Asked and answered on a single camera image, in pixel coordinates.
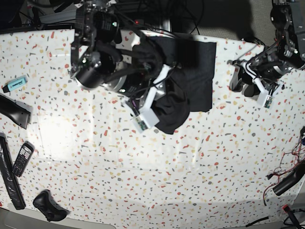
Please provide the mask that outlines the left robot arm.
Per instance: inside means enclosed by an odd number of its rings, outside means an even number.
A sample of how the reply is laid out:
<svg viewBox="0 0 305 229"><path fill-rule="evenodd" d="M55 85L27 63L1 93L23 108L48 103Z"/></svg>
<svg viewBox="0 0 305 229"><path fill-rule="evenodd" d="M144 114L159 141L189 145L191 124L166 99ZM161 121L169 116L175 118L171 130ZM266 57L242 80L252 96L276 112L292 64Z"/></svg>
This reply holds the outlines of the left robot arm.
<svg viewBox="0 0 305 229"><path fill-rule="evenodd" d="M274 0L270 13L275 42L250 60L234 60L230 90L246 97L262 93L272 96L282 88L280 78L293 69L305 68L305 27L296 0Z"/></svg>

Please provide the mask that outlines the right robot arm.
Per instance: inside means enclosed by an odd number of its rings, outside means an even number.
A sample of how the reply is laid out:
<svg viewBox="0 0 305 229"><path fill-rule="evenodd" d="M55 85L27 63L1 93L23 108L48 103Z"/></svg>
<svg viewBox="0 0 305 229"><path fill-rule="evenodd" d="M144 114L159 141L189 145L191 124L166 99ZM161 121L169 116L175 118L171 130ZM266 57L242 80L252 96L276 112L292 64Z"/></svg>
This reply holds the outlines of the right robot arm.
<svg viewBox="0 0 305 229"><path fill-rule="evenodd" d="M171 81L175 64L151 37L116 11L107 0L82 0L76 10L71 44L71 77L93 90L100 86L126 97L139 114L150 108L170 114L183 94Z"/></svg>

